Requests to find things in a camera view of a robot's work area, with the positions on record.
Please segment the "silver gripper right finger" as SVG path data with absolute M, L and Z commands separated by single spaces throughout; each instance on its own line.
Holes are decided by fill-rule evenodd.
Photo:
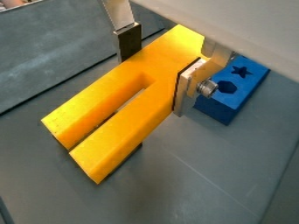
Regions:
M 192 107 L 198 95 L 210 98 L 218 87 L 210 76 L 226 66 L 233 55 L 232 50 L 209 38 L 202 40 L 200 53 L 201 56 L 177 73 L 172 98 L 172 112 L 177 116 Z

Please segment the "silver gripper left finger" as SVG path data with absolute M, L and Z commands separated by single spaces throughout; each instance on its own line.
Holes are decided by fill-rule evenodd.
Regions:
M 134 21 L 128 0 L 101 0 L 112 25 L 116 54 L 124 62 L 141 50 L 141 25 Z

